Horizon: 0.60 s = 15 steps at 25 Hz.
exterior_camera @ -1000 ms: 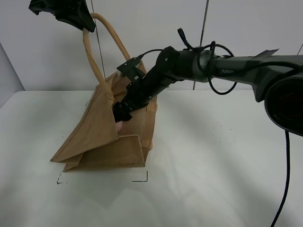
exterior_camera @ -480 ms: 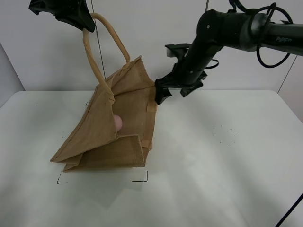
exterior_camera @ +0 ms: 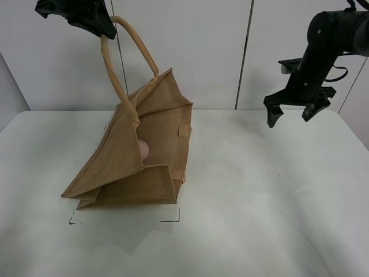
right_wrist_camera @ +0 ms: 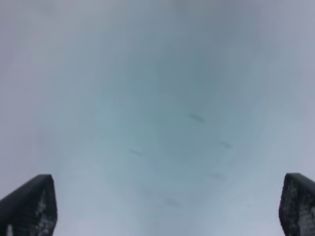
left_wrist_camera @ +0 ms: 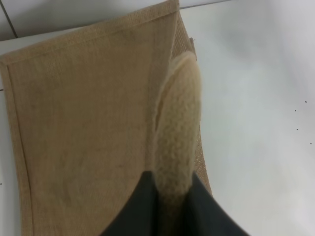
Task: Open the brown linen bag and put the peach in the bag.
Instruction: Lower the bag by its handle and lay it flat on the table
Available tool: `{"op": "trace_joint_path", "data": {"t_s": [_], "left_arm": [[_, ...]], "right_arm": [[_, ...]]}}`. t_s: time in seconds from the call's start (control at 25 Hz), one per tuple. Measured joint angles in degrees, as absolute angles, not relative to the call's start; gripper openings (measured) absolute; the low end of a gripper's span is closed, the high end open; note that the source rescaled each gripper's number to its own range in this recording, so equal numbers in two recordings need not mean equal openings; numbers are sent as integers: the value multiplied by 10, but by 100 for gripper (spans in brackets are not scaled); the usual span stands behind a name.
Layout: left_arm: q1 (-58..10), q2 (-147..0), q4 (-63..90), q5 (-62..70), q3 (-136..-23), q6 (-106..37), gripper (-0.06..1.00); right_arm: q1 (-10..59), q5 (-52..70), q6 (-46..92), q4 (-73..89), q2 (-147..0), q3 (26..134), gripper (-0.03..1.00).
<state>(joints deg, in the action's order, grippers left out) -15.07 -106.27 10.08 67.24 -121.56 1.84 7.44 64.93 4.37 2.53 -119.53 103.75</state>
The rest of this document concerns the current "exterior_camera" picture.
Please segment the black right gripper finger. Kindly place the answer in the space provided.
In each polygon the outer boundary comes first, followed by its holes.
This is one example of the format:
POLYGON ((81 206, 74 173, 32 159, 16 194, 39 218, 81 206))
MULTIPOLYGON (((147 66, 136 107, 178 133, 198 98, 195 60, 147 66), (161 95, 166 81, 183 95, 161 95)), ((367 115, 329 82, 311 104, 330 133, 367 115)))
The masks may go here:
POLYGON ((303 111, 302 118, 304 119, 305 122, 308 122, 320 111, 326 109, 329 106, 330 101, 327 98, 320 99, 315 103, 308 104, 303 111))
POLYGON ((279 105, 267 106, 267 114, 268 114, 267 124, 270 128, 273 128, 276 122, 278 121, 278 119, 282 115, 284 115, 279 105))

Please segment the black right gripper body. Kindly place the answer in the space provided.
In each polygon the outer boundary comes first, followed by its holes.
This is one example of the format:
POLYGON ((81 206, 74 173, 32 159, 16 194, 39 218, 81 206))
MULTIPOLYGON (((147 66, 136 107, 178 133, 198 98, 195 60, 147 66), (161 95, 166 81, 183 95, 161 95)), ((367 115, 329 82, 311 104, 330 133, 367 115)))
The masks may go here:
POLYGON ((336 90, 322 84, 335 61, 332 58, 280 60, 282 73, 290 77, 284 89, 264 98, 264 105, 308 106, 322 99, 333 98, 336 90))

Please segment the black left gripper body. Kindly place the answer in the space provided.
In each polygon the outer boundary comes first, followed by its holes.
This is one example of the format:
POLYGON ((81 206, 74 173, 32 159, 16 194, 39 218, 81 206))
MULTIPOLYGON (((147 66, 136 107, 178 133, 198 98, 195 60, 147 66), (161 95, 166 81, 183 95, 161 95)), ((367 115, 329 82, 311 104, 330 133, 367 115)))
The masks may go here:
POLYGON ((54 14, 63 17, 71 26, 84 29, 98 37, 115 39, 116 28, 103 0, 41 0, 35 11, 43 18, 54 14))

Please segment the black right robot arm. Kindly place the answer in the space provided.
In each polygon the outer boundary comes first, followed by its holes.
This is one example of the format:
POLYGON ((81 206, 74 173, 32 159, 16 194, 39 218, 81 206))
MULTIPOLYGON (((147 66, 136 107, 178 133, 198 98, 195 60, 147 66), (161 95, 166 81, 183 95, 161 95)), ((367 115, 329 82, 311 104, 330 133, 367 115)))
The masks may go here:
POLYGON ((310 22, 307 41, 302 58, 279 62, 290 77, 284 89, 264 98, 270 128, 283 115, 282 105, 304 107, 305 121, 330 106, 336 90, 323 83, 336 59, 345 54, 368 56, 368 12, 318 13, 310 22))

